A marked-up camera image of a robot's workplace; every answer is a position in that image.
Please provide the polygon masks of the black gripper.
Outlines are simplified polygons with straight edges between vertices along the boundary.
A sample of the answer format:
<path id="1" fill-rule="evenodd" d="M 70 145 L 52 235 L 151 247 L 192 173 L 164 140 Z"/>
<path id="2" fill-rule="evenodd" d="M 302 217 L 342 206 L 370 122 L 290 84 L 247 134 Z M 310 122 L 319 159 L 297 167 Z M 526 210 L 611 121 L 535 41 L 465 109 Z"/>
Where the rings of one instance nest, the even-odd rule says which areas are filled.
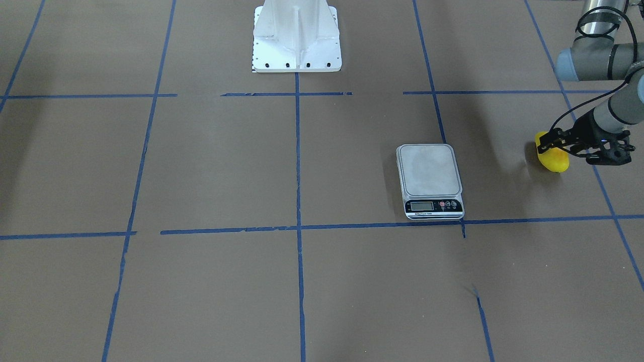
<path id="1" fill-rule="evenodd" d="M 537 153 L 570 153 L 570 151 L 598 148 L 602 145 L 602 137 L 596 135 L 597 129 L 594 112 L 586 112 L 575 121 L 569 130 L 553 129 L 543 132 L 541 137 L 537 137 Z"/>

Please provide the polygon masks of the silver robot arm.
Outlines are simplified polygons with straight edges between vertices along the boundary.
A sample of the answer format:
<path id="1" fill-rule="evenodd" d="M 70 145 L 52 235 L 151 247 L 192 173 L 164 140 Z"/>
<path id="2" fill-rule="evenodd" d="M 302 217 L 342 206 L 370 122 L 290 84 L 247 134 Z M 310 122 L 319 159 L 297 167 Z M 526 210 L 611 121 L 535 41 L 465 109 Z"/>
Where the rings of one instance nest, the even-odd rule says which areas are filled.
<path id="1" fill-rule="evenodd" d="M 625 162 L 635 147 L 630 129 L 642 122 L 642 43 L 626 12 L 627 1 L 586 1 L 570 48 L 559 53 L 555 73 L 563 81 L 619 81 L 596 97 L 568 130 L 552 125 L 538 137 L 536 149 L 554 149 L 584 157 L 589 163 Z"/>

